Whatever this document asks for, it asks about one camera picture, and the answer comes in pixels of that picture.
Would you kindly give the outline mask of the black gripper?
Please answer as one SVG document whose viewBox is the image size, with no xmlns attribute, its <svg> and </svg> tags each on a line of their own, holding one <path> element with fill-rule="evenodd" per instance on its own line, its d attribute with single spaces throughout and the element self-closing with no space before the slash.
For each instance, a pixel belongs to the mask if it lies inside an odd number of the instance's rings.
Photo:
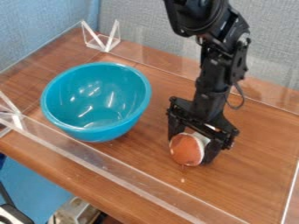
<svg viewBox="0 0 299 224">
<path fill-rule="evenodd" d="M 227 120 L 223 112 L 219 112 L 210 121 L 204 121 L 192 113 L 191 101 L 172 96 L 170 103 L 166 112 L 168 117 L 168 139 L 172 139 L 186 128 L 191 128 L 204 135 L 210 142 L 204 146 L 203 163 L 210 164 L 220 151 L 232 147 L 235 137 L 239 135 L 239 129 Z"/>
</svg>

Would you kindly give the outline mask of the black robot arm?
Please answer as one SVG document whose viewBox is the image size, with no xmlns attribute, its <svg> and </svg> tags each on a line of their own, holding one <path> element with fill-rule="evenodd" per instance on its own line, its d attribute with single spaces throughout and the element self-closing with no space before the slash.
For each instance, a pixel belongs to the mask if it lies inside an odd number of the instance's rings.
<svg viewBox="0 0 299 224">
<path fill-rule="evenodd" d="M 248 23 L 230 0 L 163 0 L 172 31 L 200 45 L 200 76 L 191 100 L 170 98 L 168 140 L 192 129 L 208 138 L 200 163 L 232 147 L 239 129 L 224 116 L 230 90 L 244 79 L 251 43 Z"/>
</svg>

